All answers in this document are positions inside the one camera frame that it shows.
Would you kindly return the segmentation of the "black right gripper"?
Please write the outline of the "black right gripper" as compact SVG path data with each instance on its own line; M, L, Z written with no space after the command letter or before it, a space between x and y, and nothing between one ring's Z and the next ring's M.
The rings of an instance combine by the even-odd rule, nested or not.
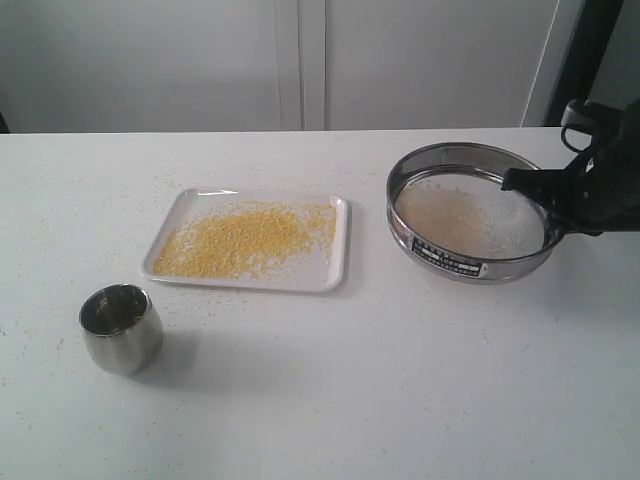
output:
M581 233L639 230L639 102L625 109L572 100L561 120L590 143L565 169L510 168L501 189L521 194Z

